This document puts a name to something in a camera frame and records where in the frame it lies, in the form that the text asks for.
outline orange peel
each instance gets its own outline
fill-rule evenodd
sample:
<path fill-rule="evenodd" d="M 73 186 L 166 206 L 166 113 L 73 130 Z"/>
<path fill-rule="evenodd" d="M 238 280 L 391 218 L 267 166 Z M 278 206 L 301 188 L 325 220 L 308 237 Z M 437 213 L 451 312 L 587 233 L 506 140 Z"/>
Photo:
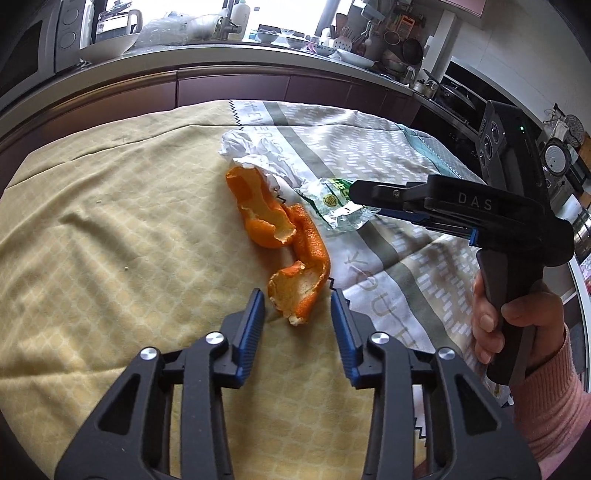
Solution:
<path fill-rule="evenodd" d="M 322 237 L 302 205 L 283 206 L 295 225 L 293 249 L 298 260 L 275 273 L 267 285 L 269 298 L 292 325 L 308 322 L 330 273 L 330 257 Z"/>
<path fill-rule="evenodd" d="M 296 227 L 257 169 L 234 167 L 226 173 L 226 182 L 252 241 L 266 248 L 281 248 L 293 242 Z"/>

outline plastic wrapper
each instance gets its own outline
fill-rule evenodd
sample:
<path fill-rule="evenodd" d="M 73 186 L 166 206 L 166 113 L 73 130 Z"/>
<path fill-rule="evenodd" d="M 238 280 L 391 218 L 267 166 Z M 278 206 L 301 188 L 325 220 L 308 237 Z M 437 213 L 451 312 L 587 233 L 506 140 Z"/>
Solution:
<path fill-rule="evenodd" d="M 230 131 L 222 136 L 220 154 L 230 165 L 257 168 L 269 189 L 286 204 L 302 203 L 327 229 L 357 230 L 379 209 L 350 201 L 351 181 L 317 179 L 300 162 L 290 161 L 268 138 L 252 139 L 248 132 Z"/>
<path fill-rule="evenodd" d="M 152 20 L 144 25 L 134 48 L 156 45 L 183 46 L 200 40 L 209 40 L 222 16 L 222 12 L 199 17 L 171 12 L 164 18 Z"/>
<path fill-rule="evenodd" d="M 357 230 L 377 212 L 378 208 L 351 202 L 349 188 L 352 182 L 344 179 L 318 179 L 307 181 L 295 191 L 306 201 L 330 229 Z"/>

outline pink cabinet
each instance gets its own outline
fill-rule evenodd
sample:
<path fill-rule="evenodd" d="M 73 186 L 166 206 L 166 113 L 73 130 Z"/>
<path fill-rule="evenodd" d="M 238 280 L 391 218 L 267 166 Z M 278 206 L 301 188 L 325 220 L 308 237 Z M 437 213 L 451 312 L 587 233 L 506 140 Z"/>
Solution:
<path fill-rule="evenodd" d="M 441 0 L 447 4 L 454 5 L 475 14 L 477 17 L 482 16 L 486 0 Z"/>

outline kitchen counter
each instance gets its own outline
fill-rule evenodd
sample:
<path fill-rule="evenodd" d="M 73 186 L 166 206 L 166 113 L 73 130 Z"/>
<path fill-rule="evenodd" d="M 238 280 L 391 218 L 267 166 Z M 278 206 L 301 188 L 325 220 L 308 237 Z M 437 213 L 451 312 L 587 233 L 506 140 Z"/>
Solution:
<path fill-rule="evenodd" d="M 268 65 L 324 71 L 364 80 L 411 96 L 407 86 L 353 65 L 286 48 L 255 43 L 203 43 L 184 47 L 135 49 L 123 57 L 72 70 L 69 74 L 35 90 L 0 116 L 0 139 L 20 123 L 49 106 L 79 92 L 103 86 L 116 79 L 182 67 L 215 65 Z"/>
<path fill-rule="evenodd" d="M 447 123 L 453 125 L 459 132 L 464 134 L 474 143 L 478 143 L 478 132 L 472 127 L 458 120 L 454 115 L 452 115 L 448 110 L 444 109 L 438 103 L 435 103 L 433 100 L 429 100 L 428 98 L 425 98 L 416 92 L 413 93 L 413 98 L 422 106 L 428 108 L 434 114 L 443 118 Z"/>

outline pot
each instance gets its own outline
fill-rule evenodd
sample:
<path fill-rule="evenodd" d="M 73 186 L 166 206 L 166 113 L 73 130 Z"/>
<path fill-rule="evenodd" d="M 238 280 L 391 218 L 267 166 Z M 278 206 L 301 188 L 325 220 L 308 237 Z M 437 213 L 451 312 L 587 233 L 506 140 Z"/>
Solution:
<path fill-rule="evenodd" d="M 428 89 L 427 89 L 427 86 L 426 86 L 426 85 L 425 85 L 423 82 L 421 82 L 421 81 L 419 81 L 419 82 L 416 82 L 416 83 L 413 85 L 413 90 L 414 90 L 415 92 L 417 92 L 419 95 L 427 96 L 427 95 L 426 95 L 426 93 L 427 93 L 427 90 L 428 90 Z"/>
<path fill-rule="evenodd" d="M 423 46 L 416 38 L 408 38 L 396 45 L 388 44 L 388 50 L 409 65 L 418 65 L 423 61 Z"/>
<path fill-rule="evenodd" d="M 452 88 L 448 85 L 439 83 L 430 71 L 424 70 L 424 72 L 427 74 L 429 79 L 438 86 L 437 92 L 434 94 L 435 102 L 446 106 L 462 118 L 470 119 L 474 115 L 476 107 L 465 93 L 463 93 L 458 88 Z"/>

